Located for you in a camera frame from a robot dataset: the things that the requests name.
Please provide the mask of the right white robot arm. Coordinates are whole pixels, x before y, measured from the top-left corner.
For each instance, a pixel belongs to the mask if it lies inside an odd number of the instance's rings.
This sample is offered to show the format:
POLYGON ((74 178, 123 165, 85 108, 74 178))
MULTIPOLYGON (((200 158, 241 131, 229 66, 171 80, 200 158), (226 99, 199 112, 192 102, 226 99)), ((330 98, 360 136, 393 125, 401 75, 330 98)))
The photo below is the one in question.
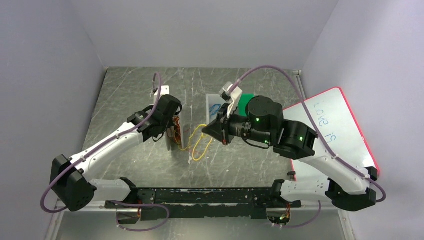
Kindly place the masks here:
POLYGON ((303 122, 285 119, 282 105, 268 97, 252 98, 245 109, 247 115, 241 116, 231 113, 229 104, 223 104, 202 132, 223 145, 239 137, 249 146, 272 149, 281 157, 322 173, 322 177, 312 180, 275 181, 273 199, 282 203, 330 202, 349 212, 377 203, 377 193, 370 186, 377 178, 376 168, 348 169, 331 156, 315 130, 303 122))

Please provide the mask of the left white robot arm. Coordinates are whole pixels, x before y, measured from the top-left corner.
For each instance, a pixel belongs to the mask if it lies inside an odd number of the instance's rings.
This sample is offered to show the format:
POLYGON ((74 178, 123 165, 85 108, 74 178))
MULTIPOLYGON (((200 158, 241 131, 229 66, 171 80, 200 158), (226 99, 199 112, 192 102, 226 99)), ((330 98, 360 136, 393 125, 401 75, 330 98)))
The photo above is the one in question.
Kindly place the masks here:
POLYGON ((126 151, 164 136, 181 110, 180 100, 170 94, 162 95, 154 105, 135 112, 116 131, 87 150, 70 158, 57 156, 52 161, 51 189, 71 212, 97 201, 136 204, 138 190, 129 179, 101 180, 95 175, 126 151))

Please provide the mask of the white cable spool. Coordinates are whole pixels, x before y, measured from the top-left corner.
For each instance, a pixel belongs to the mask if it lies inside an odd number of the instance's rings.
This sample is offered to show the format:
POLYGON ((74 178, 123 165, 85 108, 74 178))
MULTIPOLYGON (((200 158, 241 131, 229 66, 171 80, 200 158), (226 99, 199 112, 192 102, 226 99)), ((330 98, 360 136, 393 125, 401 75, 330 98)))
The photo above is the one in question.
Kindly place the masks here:
POLYGON ((165 132, 165 143, 168 151, 186 151, 189 149, 191 135, 191 119, 190 119, 191 108, 183 109, 180 113, 173 117, 171 127, 165 132))

